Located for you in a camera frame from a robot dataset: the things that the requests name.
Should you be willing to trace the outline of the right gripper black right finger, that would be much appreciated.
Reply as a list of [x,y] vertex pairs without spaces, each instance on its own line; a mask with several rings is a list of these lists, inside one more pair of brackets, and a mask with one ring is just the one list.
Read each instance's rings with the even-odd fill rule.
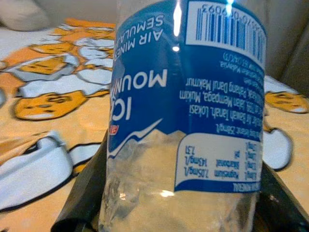
[[255,210],[255,232],[309,232],[309,214],[265,163]]

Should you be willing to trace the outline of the white quilted mattress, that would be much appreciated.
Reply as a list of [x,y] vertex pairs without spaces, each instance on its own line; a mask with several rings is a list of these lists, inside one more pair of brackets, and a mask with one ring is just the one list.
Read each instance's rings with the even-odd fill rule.
[[54,35],[54,29],[40,31],[14,31],[0,28],[0,61],[16,64],[30,58],[40,58],[39,54],[28,48],[31,44],[39,44],[45,40],[57,40],[61,36]]

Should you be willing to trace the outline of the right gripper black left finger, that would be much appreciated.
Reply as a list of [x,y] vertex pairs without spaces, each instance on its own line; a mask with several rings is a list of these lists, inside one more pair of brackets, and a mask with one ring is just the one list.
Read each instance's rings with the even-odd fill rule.
[[105,133],[98,151],[78,174],[50,232],[98,232],[93,220],[106,183],[107,138]]

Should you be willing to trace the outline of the clear water bottle blue label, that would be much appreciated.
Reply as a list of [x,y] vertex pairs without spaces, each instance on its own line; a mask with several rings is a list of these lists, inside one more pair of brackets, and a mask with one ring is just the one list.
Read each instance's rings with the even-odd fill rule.
[[266,0],[117,0],[99,232],[252,232]]

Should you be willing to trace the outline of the white plush toy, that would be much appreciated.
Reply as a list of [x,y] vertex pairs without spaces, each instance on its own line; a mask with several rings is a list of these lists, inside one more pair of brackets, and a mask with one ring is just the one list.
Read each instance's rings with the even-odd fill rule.
[[50,20],[34,0],[0,0],[0,25],[16,31],[36,31]]

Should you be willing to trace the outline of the yellow egg cartoon blanket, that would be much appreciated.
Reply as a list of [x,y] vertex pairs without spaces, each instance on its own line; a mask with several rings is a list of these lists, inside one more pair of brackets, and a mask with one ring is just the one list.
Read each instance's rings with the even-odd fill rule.
[[[111,24],[66,19],[0,68],[0,232],[50,232],[107,129]],[[266,162],[309,214],[309,98],[267,76]]]

